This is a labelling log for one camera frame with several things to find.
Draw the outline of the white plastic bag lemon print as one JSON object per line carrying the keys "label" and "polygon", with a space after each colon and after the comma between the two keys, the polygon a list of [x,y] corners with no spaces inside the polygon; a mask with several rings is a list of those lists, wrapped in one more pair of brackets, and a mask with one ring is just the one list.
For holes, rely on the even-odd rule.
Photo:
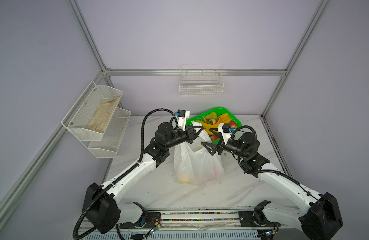
{"label": "white plastic bag lemon print", "polygon": [[175,146],[173,162],[177,182],[200,186],[225,174],[221,156],[210,155],[201,142],[212,142],[204,130],[192,144],[184,142]]}

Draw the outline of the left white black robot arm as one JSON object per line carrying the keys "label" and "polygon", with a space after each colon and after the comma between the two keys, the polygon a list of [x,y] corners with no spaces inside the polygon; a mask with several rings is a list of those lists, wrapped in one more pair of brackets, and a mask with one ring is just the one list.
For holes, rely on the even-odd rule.
{"label": "left white black robot arm", "polygon": [[138,202],[121,206],[121,199],[133,185],[167,159],[170,148],[184,142],[193,143],[202,131],[202,126],[185,126],[184,129],[174,130],[171,123],[160,124],[140,159],[112,180],[101,185],[93,183],[87,188],[73,238],[82,239],[95,230],[105,234],[123,223],[144,226],[147,209]]}

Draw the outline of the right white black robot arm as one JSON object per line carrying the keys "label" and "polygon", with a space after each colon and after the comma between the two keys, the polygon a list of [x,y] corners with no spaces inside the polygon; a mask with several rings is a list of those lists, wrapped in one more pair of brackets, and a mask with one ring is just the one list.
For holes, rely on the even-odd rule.
{"label": "right white black robot arm", "polygon": [[252,127],[242,126],[231,133],[220,129],[217,135],[217,144],[201,143],[211,155],[231,153],[245,174],[268,183],[296,205],[281,207],[264,200],[254,208],[255,225],[284,224],[302,231],[311,240],[330,240],[343,226],[337,199],[302,185],[263,157]]}

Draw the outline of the fake yellow banana bunch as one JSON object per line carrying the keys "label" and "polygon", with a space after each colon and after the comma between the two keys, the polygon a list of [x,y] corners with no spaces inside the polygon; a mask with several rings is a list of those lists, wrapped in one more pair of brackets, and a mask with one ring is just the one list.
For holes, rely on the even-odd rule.
{"label": "fake yellow banana bunch", "polygon": [[200,123],[209,135],[209,129],[217,129],[220,123],[227,124],[230,123],[230,121],[231,118],[227,113],[218,116],[217,113],[211,112],[207,116],[203,117],[202,121],[196,121],[196,123]]}

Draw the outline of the fake red apple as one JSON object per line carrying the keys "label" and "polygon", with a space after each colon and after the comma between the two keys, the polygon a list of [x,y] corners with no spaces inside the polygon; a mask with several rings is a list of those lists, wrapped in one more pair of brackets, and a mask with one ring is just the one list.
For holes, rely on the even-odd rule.
{"label": "fake red apple", "polygon": [[235,123],[234,121],[230,121],[230,126],[231,126],[231,128],[234,128],[234,129],[238,128],[237,123]]}

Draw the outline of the green plastic fruit basket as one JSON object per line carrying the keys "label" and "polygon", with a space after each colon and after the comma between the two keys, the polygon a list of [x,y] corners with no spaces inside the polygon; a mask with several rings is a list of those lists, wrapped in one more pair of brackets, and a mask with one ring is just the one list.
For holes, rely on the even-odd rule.
{"label": "green plastic fruit basket", "polygon": [[231,128],[234,129],[242,126],[241,122],[230,111],[223,107],[215,107],[195,117],[190,117],[186,122],[187,126],[199,124],[203,126],[204,131],[215,144],[219,141],[219,137],[216,137],[210,129],[214,129],[214,132],[217,133],[219,124],[230,124]]}

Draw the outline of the lower white mesh shelf bin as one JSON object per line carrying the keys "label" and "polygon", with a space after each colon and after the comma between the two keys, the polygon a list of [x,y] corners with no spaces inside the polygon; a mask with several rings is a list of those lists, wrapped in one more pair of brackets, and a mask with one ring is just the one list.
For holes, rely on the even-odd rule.
{"label": "lower white mesh shelf bin", "polygon": [[92,141],[88,150],[97,159],[114,158],[124,137],[131,112],[116,108],[101,141]]}

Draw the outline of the white mesh shelf bin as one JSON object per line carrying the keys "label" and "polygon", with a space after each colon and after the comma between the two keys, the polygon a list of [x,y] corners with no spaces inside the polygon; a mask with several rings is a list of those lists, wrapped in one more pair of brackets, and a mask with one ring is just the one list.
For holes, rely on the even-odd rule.
{"label": "white mesh shelf bin", "polygon": [[91,82],[61,124],[79,141],[101,141],[122,91]]}
{"label": "white mesh shelf bin", "polygon": [[124,137],[131,112],[116,108],[101,141],[92,141],[88,150],[97,159],[114,158]]}

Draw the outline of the beige cloth in bin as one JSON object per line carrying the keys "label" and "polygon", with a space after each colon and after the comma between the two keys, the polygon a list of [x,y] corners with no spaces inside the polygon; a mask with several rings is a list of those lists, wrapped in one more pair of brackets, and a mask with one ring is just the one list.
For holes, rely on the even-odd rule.
{"label": "beige cloth in bin", "polygon": [[98,105],[86,128],[88,130],[103,134],[119,100],[120,97],[115,97],[102,101]]}

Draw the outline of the upper white mesh shelf bin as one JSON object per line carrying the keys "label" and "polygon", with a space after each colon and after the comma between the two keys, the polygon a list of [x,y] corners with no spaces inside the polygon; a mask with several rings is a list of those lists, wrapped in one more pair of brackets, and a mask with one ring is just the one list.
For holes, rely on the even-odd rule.
{"label": "upper white mesh shelf bin", "polygon": [[101,141],[122,91],[91,82],[61,124],[79,141]]}

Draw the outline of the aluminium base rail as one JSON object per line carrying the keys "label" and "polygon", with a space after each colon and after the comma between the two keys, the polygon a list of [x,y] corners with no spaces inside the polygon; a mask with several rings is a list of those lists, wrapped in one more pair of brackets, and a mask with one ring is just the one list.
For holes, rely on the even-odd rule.
{"label": "aluminium base rail", "polygon": [[283,220],[259,224],[254,210],[150,211],[143,225],[122,223],[85,240],[305,240],[303,231]]}

